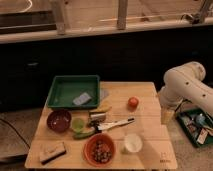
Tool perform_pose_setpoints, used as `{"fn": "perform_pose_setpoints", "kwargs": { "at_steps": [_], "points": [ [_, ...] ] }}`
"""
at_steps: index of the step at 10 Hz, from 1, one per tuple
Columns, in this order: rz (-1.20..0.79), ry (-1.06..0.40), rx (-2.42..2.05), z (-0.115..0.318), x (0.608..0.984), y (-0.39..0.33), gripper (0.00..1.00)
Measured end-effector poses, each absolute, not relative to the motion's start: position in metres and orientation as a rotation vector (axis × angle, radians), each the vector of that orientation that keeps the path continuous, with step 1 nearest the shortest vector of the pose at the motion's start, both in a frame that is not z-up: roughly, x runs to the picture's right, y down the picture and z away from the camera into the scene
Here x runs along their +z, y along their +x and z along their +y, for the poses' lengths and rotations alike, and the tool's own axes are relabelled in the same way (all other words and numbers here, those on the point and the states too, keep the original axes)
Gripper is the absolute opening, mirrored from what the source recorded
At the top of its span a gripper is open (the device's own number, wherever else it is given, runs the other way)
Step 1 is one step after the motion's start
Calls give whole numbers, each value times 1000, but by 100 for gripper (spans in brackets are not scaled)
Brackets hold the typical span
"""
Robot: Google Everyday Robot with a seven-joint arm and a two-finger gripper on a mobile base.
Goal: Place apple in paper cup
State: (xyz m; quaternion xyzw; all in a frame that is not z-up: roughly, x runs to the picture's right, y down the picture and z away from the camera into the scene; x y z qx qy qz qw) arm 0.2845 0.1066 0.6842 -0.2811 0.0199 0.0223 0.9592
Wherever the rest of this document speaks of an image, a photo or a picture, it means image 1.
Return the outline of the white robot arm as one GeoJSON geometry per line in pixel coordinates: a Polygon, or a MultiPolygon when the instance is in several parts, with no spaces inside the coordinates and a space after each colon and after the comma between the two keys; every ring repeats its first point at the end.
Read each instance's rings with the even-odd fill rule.
{"type": "Polygon", "coordinates": [[[161,123],[166,125],[184,99],[213,117],[213,88],[203,83],[206,76],[199,62],[188,62],[165,72],[164,86],[158,92],[161,123]]]}

